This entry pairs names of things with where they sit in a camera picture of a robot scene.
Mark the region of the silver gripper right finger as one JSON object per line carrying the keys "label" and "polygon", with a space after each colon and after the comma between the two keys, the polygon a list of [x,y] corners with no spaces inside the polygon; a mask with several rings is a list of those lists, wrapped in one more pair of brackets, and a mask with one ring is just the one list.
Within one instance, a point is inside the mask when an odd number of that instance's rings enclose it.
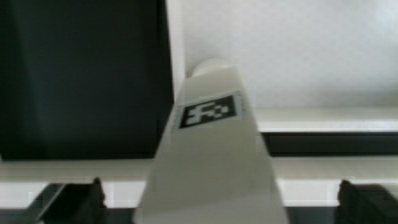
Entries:
{"label": "silver gripper right finger", "polygon": [[341,181],[333,224],[398,224],[398,184]]}

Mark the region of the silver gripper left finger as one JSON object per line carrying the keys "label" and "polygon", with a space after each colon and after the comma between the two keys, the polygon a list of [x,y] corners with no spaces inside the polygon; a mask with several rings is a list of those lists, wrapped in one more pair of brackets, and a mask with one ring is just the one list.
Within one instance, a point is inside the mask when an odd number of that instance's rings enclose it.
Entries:
{"label": "silver gripper left finger", "polygon": [[49,183],[15,224],[106,224],[101,180],[90,183]]}

